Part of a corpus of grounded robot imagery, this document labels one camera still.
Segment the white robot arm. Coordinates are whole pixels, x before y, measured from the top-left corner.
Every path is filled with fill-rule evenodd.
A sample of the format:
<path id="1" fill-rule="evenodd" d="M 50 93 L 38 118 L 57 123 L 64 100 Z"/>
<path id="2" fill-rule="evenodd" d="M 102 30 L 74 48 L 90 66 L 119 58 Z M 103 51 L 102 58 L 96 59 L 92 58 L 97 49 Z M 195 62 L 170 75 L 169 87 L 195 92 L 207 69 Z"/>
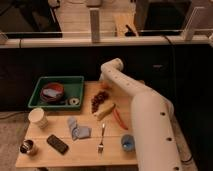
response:
<path id="1" fill-rule="evenodd" d="M 132 97 L 131 122 L 139 171 L 183 171 L 170 121 L 173 104 L 122 70 L 123 62 L 115 58 L 101 65 L 101 78 Z"/>

